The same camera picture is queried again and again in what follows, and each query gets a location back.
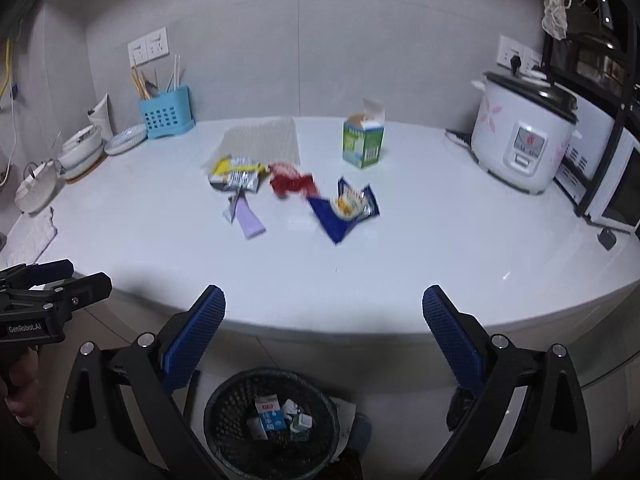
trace tiled floor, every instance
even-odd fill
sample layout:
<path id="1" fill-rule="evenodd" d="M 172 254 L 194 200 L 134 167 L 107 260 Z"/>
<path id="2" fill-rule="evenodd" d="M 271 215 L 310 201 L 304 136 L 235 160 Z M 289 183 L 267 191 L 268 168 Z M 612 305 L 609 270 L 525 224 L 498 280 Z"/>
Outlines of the tiled floor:
<path id="1" fill-rule="evenodd" d="M 74 319 L 65 326 L 65 332 L 65 342 L 45 347 L 40 356 L 45 416 L 38 427 L 38 436 L 42 443 L 41 454 L 53 467 L 56 465 L 58 420 L 66 379 L 79 346 L 86 340 L 94 341 L 101 348 L 116 348 L 128 344 L 92 314 L 84 311 L 74 314 Z M 201 368 L 205 372 L 201 375 L 193 405 L 192 428 L 205 447 L 202 415 L 212 391 L 229 376 L 246 369 L 248 360 L 253 359 L 253 365 L 271 365 L 259 348 L 251 355 L 240 358 L 238 352 L 234 352 L 232 342 L 227 341 L 223 335 L 218 343 L 215 353 L 219 358 L 204 359 L 201 362 Z M 639 384 L 640 365 L 633 365 L 584 392 L 590 418 L 593 464 L 596 468 L 615 453 L 618 435 L 625 424 L 640 413 Z M 452 388 L 436 388 L 404 394 L 355 395 L 350 399 L 356 402 L 358 410 L 364 412 L 373 424 L 372 440 L 363 462 L 366 480 L 410 480 L 420 476 L 449 438 L 445 416 L 452 391 Z M 485 464 L 500 457 L 523 394 L 521 389 L 514 394 L 510 411 Z M 144 431 L 135 402 L 127 402 L 127 406 L 143 449 L 152 462 L 162 465 L 155 446 Z"/>

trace white rice cooker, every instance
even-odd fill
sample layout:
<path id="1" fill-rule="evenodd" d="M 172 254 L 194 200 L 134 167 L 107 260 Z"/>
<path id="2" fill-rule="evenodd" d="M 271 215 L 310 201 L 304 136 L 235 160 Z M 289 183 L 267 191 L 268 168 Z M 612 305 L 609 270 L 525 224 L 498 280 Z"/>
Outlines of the white rice cooker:
<path id="1" fill-rule="evenodd" d="M 486 83 L 474 82 L 484 91 L 471 137 L 478 164 L 521 190 L 541 193 L 575 131 L 575 96 L 539 72 L 484 75 Z"/>

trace silver screw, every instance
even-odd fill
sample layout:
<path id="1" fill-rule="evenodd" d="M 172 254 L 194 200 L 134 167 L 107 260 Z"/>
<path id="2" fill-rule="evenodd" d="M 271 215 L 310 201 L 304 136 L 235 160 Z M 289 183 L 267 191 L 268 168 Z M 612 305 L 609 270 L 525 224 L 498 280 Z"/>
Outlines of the silver screw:
<path id="1" fill-rule="evenodd" d="M 551 347 L 551 351 L 558 357 L 564 357 L 566 355 L 566 348 L 558 343 Z"/>
<path id="2" fill-rule="evenodd" d="M 138 338 L 138 344 L 142 346 L 142 348 L 146 348 L 151 346 L 155 340 L 156 338 L 151 332 L 146 332 Z"/>
<path id="3" fill-rule="evenodd" d="M 496 334 L 491 338 L 491 343 L 496 348 L 507 348 L 509 346 L 509 340 L 502 334 Z"/>
<path id="4" fill-rule="evenodd" d="M 93 351 L 94 351 L 94 344 L 91 341 L 82 343 L 82 346 L 80 347 L 80 353 L 82 355 L 89 355 Z"/>

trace black trash bin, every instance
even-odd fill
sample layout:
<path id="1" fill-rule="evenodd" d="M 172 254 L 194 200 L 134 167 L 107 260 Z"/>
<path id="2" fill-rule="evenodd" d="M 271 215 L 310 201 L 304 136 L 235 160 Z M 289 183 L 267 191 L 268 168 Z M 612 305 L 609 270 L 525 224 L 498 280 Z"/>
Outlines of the black trash bin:
<path id="1" fill-rule="evenodd" d="M 252 439 L 246 421 L 256 416 L 255 398 L 273 394 L 281 406 L 292 399 L 313 417 L 306 442 L 291 441 L 289 430 L 272 435 L 273 440 Z M 299 375 L 277 368 L 231 377 L 213 392 L 204 411 L 209 449 L 224 467 L 250 480 L 310 480 L 331 460 L 339 433 L 331 399 Z"/>

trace open milk carton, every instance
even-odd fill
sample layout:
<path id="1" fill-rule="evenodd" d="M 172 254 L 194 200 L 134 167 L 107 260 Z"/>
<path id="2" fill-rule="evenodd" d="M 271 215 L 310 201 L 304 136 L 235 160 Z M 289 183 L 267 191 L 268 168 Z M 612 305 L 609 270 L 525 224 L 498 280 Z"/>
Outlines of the open milk carton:
<path id="1" fill-rule="evenodd" d="M 378 161 L 385 131 L 385 107 L 371 99 L 363 101 L 364 113 L 349 117 L 342 130 L 342 158 L 359 168 Z"/>

